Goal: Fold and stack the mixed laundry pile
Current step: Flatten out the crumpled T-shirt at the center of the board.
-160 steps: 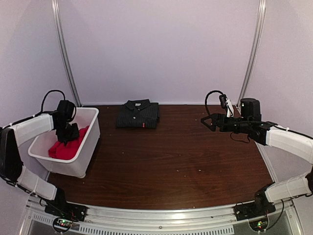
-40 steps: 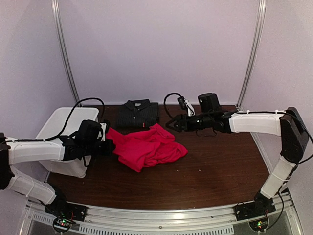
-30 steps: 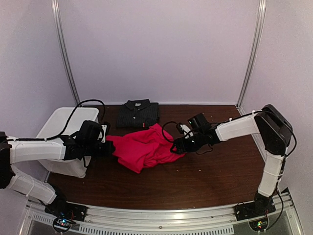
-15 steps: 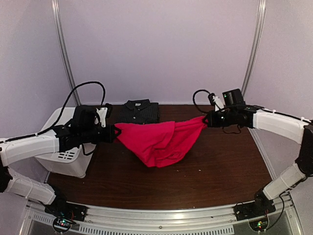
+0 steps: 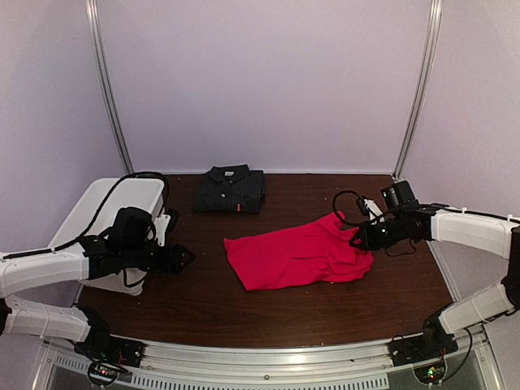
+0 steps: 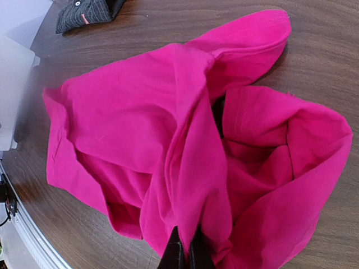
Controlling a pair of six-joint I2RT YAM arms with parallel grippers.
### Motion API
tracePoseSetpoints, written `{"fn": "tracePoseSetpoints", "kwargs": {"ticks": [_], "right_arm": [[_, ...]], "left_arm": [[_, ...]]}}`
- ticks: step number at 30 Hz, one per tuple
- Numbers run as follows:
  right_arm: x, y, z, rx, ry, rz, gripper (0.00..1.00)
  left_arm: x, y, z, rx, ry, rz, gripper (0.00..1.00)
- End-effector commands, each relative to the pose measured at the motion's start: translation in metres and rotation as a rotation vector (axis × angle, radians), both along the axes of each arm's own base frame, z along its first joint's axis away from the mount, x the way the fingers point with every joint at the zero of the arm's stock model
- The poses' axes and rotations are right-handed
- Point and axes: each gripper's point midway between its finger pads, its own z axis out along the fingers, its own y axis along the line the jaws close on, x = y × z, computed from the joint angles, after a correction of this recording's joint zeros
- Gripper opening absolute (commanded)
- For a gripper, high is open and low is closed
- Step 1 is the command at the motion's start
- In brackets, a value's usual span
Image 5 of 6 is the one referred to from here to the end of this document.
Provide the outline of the red garment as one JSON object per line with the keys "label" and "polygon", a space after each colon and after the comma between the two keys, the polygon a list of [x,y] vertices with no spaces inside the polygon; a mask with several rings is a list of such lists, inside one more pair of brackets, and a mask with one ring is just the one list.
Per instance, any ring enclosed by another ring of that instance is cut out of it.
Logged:
{"label": "red garment", "polygon": [[223,241],[228,263],[245,290],[266,291],[360,280],[371,269],[371,252],[349,241],[333,213],[298,227]]}

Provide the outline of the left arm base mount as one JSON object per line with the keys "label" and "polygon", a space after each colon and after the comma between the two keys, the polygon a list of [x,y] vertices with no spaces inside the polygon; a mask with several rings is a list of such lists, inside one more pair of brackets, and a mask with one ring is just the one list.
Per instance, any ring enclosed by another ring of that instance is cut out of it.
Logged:
{"label": "left arm base mount", "polygon": [[84,314],[90,330],[83,342],[73,343],[77,353],[112,366],[140,367],[145,348],[143,342],[111,335],[109,324],[95,310],[86,310]]}

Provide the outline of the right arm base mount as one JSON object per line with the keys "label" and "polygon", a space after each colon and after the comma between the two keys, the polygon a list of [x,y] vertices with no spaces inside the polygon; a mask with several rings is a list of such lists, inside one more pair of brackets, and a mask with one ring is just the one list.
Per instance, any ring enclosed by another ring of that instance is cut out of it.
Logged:
{"label": "right arm base mount", "polygon": [[458,351],[453,333],[447,333],[439,319],[427,318],[418,336],[394,336],[388,343],[388,352],[394,366],[404,366],[431,359],[441,359]]}

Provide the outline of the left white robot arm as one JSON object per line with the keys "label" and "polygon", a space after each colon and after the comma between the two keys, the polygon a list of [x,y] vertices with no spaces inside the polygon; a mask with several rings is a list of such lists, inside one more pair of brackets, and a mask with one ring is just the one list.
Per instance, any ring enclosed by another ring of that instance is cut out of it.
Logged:
{"label": "left white robot arm", "polygon": [[1,332],[84,343],[98,360],[112,359],[117,344],[97,311],[18,301],[15,294],[65,281],[124,275],[128,269],[179,273],[195,255],[183,245],[164,241],[177,217],[174,210],[154,217],[145,210],[125,207],[118,210],[113,224],[97,235],[78,236],[54,248],[3,254]]}

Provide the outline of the dark pinstriped shirt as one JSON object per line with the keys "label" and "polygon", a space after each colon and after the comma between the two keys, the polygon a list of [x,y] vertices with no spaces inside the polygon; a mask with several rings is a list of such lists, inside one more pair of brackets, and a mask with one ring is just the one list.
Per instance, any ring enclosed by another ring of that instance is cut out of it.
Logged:
{"label": "dark pinstriped shirt", "polygon": [[257,215],[267,195],[263,170],[247,164],[212,167],[206,172],[193,198],[193,212],[230,212]]}

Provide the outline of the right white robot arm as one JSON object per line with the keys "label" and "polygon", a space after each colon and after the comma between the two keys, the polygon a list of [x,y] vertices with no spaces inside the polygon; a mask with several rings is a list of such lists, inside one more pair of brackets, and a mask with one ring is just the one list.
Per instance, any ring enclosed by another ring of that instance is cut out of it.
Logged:
{"label": "right white robot arm", "polygon": [[440,203],[422,204],[410,183],[397,182],[381,190],[387,210],[375,215],[367,206],[368,220],[361,223],[350,244],[357,249],[389,249],[401,241],[439,241],[464,245],[495,254],[509,262],[507,274],[433,314],[417,340],[422,358],[434,358],[457,331],[519,311],[519,221]]}

